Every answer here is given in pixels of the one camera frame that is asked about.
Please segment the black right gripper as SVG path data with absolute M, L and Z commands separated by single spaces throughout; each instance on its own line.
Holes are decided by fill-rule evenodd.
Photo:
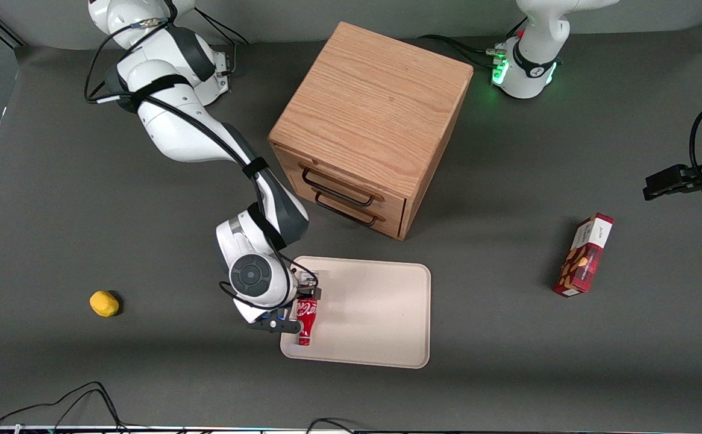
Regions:
M 319 287 L 318 272 L 310 270 L 291 270 L 292 283 L 296 291 L 311 291 L 312 299 L 320 300 L 322 289 Z M 298 307 L 282 307 L 277 310 L 277 319 L 298 319 Z

